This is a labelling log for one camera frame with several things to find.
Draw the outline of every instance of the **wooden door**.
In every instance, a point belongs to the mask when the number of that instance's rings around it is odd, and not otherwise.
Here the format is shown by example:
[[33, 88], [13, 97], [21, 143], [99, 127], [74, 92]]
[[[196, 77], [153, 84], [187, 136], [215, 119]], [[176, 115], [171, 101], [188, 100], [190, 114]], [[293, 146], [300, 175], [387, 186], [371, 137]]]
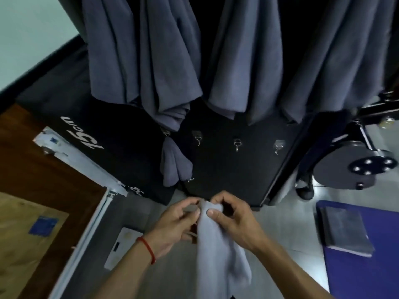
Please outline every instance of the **wooden door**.
[[21, 299], [48, 297], [105, 193], [105, 188], [43, 154], [32, 140], [44, 127], [16, 104], [0, 115], [0, 192], [69, 214]]

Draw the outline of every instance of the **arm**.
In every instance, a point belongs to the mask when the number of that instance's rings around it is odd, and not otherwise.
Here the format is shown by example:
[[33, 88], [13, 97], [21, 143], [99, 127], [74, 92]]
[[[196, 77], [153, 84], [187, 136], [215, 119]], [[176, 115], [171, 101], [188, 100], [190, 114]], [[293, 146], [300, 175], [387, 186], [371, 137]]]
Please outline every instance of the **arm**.
[[246, 202], [225, 191], [214, 196], [211, 202], [232, 206], [231, 218], [213, 209], [208, 210], [207, 215], [224, 227], [238, 245], [257, 256], [285, 299], [334, 298], [298, 266], [282, 246], [265, 235]]
[[[163, 212], [153, 230], [143, 236], [156, 259], [165, 256], [180, 240], [195, 241], [195, 238], [187, 232], [194, 229], [194, 224], [200, 216], [199, 209], [191, 213], [184, 212], [183, 209], [198, 202], [198, 198], [187, 198], [170, 206]], [[140, 241], [136, 242], [118, 263], [94, 299], [134, 298], [151, 260], [147, 247]]]

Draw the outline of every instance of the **hand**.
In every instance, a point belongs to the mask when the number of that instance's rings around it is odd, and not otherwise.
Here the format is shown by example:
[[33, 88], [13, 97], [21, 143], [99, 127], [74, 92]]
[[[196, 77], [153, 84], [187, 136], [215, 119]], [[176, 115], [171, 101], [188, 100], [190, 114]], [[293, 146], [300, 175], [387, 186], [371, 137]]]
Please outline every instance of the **hand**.
[[222, 202], [232, 206], [234, 213], [231, 218], [215, 209], [209, 209], [207, 215], [220, 224], [239, 246], [254, 252], [266, 235], [253, 216], [251, 208], [245, 201], [226, 191], [211, 199], [213, 204]]
[[162, 213], [154, 228], [143, 236], [156, 259], [169, 253], [172, 246], [180, 240], [196, 241], [196, 237], [187, 232], [196, 230], [195, 224], [201, 211], [197, 209], [194, 212], [185, 212], [183, 209], [198, 203], [199, 198], [190, 197], [171, 205]]

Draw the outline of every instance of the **left hand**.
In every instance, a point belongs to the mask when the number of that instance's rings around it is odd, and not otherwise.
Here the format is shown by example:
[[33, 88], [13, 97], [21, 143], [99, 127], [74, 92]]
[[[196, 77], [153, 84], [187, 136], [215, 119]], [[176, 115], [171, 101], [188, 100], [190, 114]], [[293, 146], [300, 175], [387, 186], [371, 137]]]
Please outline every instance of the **left hand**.
[[154, 228], [143, 236], [156, 259], [169, 253], [173, 245], [180, 240], [192, 242], [196, 240], [194, 236], [187, 234], [187, 232], [193, 231], [195, 228], [200, 216], [200, 209], [194, 212], [185, 212], [183, 209], [198, 203], [199, 198], [189, 197], [171, 205], [162, 213]]

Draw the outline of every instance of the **light blue wall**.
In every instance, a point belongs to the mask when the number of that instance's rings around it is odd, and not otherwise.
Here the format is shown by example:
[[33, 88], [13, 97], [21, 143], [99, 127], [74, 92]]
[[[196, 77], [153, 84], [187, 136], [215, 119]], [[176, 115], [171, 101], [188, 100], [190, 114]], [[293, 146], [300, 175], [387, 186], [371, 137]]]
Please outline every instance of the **light blue wall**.
[[0, 0], [0, 91], [75, 35], [58, 0]]

